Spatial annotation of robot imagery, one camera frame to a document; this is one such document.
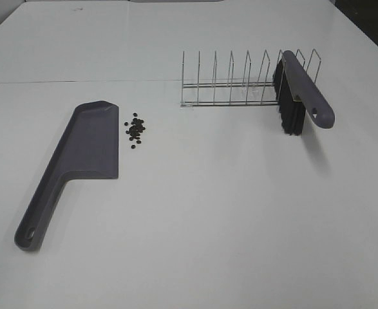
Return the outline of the pile of coffee beans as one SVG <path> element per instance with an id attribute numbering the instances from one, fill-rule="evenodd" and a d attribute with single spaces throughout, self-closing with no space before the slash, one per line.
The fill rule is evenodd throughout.
<path id="1" fill-rule="evenodd" d="M 124 122 L 125 134 L 128 136 L 130 148 L 136 149 L 142 143 L 142 135 L 146 130 L 145 120 L 139 117 L 139 114 L 134 112 L 132 117 Z"/>

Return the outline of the grey plastic dustpan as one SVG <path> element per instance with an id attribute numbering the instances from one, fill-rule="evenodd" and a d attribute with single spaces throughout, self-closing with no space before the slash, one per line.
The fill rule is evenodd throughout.
<path id="1" fill-rule="evenodd" d="M 27 252 L 40 249 L 64 186 L 71 180 L 118 178 L 119 107 L 100 100 L 78 105 L 15 232 Z"/>

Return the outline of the grey hand brush black bristles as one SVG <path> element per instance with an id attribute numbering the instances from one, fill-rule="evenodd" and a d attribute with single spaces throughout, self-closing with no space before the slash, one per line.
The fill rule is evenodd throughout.
<path id="1" fill-rule="evenodd" d="M 284 51 L 279 58 L 273 84 L 281 126 L 286 134 L 300 135 L 305 115 L 322 129 L 334 126 L 333 109 L 292 51 Z"/>

